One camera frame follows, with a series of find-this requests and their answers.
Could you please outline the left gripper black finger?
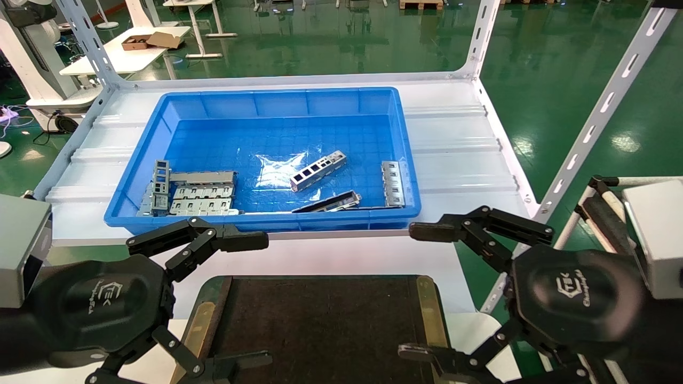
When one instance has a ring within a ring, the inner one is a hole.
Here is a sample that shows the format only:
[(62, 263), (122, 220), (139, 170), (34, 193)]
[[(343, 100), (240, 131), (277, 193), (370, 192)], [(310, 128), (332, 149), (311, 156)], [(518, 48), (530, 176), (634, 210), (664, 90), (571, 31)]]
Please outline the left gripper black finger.
[(263, 231), (239, 231), (233, 224), (213, 226), (200, 217), (191, 217), (127, 240), (129, 255), (147, 258), (181, 247), (166, 261), (166, 274), (174, 282), (181, 282), (217, 251), (227, 253), (265, 250), (268, 234)]

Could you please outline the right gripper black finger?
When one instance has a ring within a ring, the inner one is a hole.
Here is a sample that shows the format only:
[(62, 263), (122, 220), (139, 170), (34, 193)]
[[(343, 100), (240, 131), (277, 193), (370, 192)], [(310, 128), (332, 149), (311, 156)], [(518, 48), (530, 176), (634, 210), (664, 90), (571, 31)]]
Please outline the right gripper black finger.
[(434, 223), (412, 222), (410, 238), (424, 242), (463, 242), (499, 273), (508, 273), (512, 251), (495, 234), (524, 245), (551, 245), (554, 229), (509, 212), (481, 206), (467, 214), (444, 214)]

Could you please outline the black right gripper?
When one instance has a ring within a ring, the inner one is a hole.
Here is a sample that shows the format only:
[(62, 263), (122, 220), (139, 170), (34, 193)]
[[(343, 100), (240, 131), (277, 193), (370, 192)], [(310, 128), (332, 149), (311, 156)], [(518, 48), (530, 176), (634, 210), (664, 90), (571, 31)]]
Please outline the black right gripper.
[(504, 383), (488, 365), (516, 339), (613, 361), (631, 383), (681, 383), (681, 300), (655, 299), (631, 256), (536, 245), (511, 262), (515, 313), (471, 353), (402, 343), (442, 381)]

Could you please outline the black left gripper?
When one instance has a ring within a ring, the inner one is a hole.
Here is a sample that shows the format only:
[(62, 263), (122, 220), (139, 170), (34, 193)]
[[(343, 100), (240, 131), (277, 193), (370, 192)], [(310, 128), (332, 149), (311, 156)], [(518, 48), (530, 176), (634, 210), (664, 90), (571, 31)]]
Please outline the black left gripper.
[(185, 370), (179, 383), (233, 383), (273, 362), (266, 350), (198, 359), (164, 327), (174, 302), (168, 273), (141, 255), (42, 268), (22, 306), (2, 309), (2, 369), (74, 369), (107, 357), (86, 383), (137, 383), (118, 373), (156, 343)]

